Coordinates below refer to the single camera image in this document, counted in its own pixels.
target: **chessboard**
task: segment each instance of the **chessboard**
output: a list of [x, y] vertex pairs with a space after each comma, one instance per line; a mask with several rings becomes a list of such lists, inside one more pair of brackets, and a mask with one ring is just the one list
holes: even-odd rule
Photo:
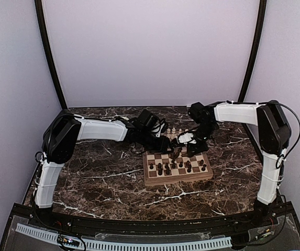
[[145, 186], [192, 182], [213, 177], [206, 153], [188, 158], [187, 149], [183, 147], [174, 163], [172, 158], [172, 154], [143, 154]]

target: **chess piece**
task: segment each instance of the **chess piece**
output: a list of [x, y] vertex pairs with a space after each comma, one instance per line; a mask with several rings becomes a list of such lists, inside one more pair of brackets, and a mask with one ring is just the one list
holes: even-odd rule
[[176, 133], [176, 130], [175, 130], [175, 128], [173, 127], [173, 129], [172, 129], [172, 137], [171, 137], [171, 140], [173, 140], [173, 139], [176, 137], [175, 133]]
[[170, 155], [170, 158], [172, 159], [172, 163], [174, 163], [176, 158], [179, 157], [181, 151], [182, 151], [181, 147], [179, 147], [178, 149], [174, 149], [174, 153], [171, 153], [171, 155]]

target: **curved black pole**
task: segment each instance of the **curved black pole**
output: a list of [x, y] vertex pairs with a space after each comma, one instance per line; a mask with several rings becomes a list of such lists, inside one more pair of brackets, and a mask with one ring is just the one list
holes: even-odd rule
[[254, 32], [254, 37], [253, 37], [253, 43], [252, 43], [249, 63], [248, 63], [248, 67], [245, 72], [245, 77], [244, 77], [242, 88], [240, 90], [240, 94], [238, 97], [238, 102], [243, 102], [245, 100], [246, 93], [249, 88], [255, 59], [257, 58], [257, 52], [258, 52], [258, 47], [259, 47], [259, 43], [260, 43], [261, 32], [263, 29], [265, 12], [266, 12], [266, 4], [267, 4], [267, 0], [260, 0], [260, 2], [259, 2], [257, 24], [255, 26], [255, 32]]
[[[260, 0], [260, 2], [259, 2], [257, 24], [255, 26], [253, 43], [252, 43], [250, 58], [249, 58], [249, 62], [248, 62], [248, 67], [246, 69], [244, 81], [243, 81], [242, 88], [240, 90], [239, 97], [238, 97], [239, 102], [244, 102], [246, 93], [248, 92], [248, 88], [249, 88], [249, 84], [251, 81], [251, 76], [252, 76], [252, 72], [253, 72], [253, 68], [254, 68], [254, 64], [255, 64], [255, 59], [257, 58], [257, 53], [258, 53], [258, 48], [259, 48], [259, 43], [260, 43], [260, 38], [261, 38], [261, 32], [263, 29], [265, 12], [266, 12], [266, 4], [267, 4], [267, 0]], [[258, 143], [256, 142], [249, 127], [246, 124], [242, 124], [242, 125], [243, 125], [243, 128], [245, 129], [248, 137], [250, 138], [252, 146], [253, 146], [259, 160], [261, 161], [261, 163], [263, 163], [263, 155], [258, 146]]]
[[49, 37], [47, 34], [41, 0], [35, 0], [35, 5], [36, 5], [36, 13], [37, 13], [38, 25], [39, 25], [40, 35], [41, 35], [41, 41], [43, 43], [45, 56], [46, 56], [47, 63], [49, 65], [54, 88], [55, 88], [55, 91], [57, 92], [57, 96], [58, 96], [61, 108], [67, 109], [66, 100], [65, 100], [64, 94], [62, 93], [61, 85], [60, 85], [59, 78], [57, 75], [57, 70], [55, 69], [54, 60], [52, 57], [52, 51], [51, 51], [51, 47], [50, 47]]

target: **wooden chessboard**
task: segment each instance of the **wooden chessboard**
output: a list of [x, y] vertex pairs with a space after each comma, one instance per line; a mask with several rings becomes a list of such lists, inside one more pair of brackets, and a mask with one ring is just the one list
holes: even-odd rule
[[[213, 171], [210, 167], [210, 163], [206, 153], [199, 153], [191, 158], [185, 157], [187, 149], [182, 148], [181, 153], [176, 159], [176, 168], [172, 168], [172, 159], [170, 154], [152, 154], [146, 152], [143, 154], [144, 165], [144, 177], [145, 186], [158, 186], [165, 184], [178, 183], [179, 181], [192, 182], [197, 180], [207, 180], [213, 177]], [[186, 166], [187, 161], [190, 161], [192, 166], [190, 172]], [[206, 164], [206, 168], [203, 171], [203, 165], [200, 162]], [[158, 175], [158, 164], [162, 164], [162, 175]], [[168, 163], [170, 167], [170, 174], [165, 172], [165, 164]]]

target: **black metal frame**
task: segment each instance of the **black metal frame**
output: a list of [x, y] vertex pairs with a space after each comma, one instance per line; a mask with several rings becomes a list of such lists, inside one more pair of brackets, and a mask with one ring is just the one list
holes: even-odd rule
[[[285, 214], [285, 204], [278, 201], [274, 206], [273, 212], [276, 216]], [[254, 228], [251, 223], [236, 222], [242, 218], [250, 216], [253, 212], [246, 212], [228, 216], [219, 216], [213, 218], [203, 218], [195, 220], [182, 221], [119, 221], [119, 220], [101, 220], [87, 217], [72, 216], [62, 213], [53, 212], [55, 220], [62, 225], [67, 226], [64, 230], [72, 234], [80, 234], [85, 236], [95, 236], [98, 233], [117, 234], [117, 235], [180, 235], [193, 233], [210, 232], [211, 236], [225, 235], [235, 238], [238, 235], [246, 234], [250, 229]], [[292, 214], [297, 230], [300, 236], [300, 223], [291, 202], [287, 202], [287, 214]], [[17, 215], [29, 220], [29, 224], [42, 226], [37, 219], [32, 218], [32, 208], [20, 204], [14, 204], [13, 209], [8, 218], [5, 231], [2, 237], [0, 251], [4, 249], [8, 231], [13, 219]], [[270, 222], [265, 220], [262, 226], [268, 226]]]
[[[245, 77], [244, 77], [244, 80], [243, 80], [243, 84], [242, 84], [242, 87], [241, 87], [241, 90], [240, 90], [240, 93], [239, 93], [238, 102], [244, 102], [246, 94], [248, 92], [248, 88], [249, 88], [249, 84], [250, 84], [250, 81], [251, 81], [251, 76], [252, 76], [252, 72], [253, 72], [253, 68], [254, 68], [254, 64], [255, 64], [255, 60], [256, 60], [257, 54], [258, 54], [258, 48], [259, 48], [259, 43], [260, 43], [260, 39], [261, 39], [261, 32], [262, 32], [262, 29], [263, 29], [265, 12], [266, 12], [266, 4], [267, 4], [267, 0], [260, 0], [260, 2], [259, 2], [257, 24], [255, 26], [250, 58], [249, 58], [249, 62], [248, 62], [246, 72], [245, 72]], [[260, 162], [262, 163], [263, 162], [263, 155], [262, 155], [261, 150], [258, 146], [258, 143], [256, 142], [250, 128], [246, 124], [242, 124], [242, 125], [243, 125], [244, 130], [247, 133], [252, 145], [253, 145], [253, 148], [254, 148], [255, 152], [258, 155], [258, 158], [259, 158]]]
[[47, 33], [45, 19], [44, 19], [44, 11], [43, 11], [43, 6], [42, 6], [42, 1], [35, 0], [35, 5], [36, 5], [36, 13], [37, 13], [41, 41], [43, 43], [45, 56], [46, 56], [47, 63], [49, 65], [50, 74], [51, 74], [52, 81], [54, 84], [55, 92], [57, 93], [61, 108], [67, 109], [66, 100], [65, 100], [64, 94], [61, 89], [61, 85], [60, 85], [58, 74], [57, 74], [57, 69], [55, 68], [55, 64], [54, 64], [54, 60], [53, 60], [53, 56], [52, 56], [52, 51], [51, 51], [50, 42], [49, 42], [49, 36]]

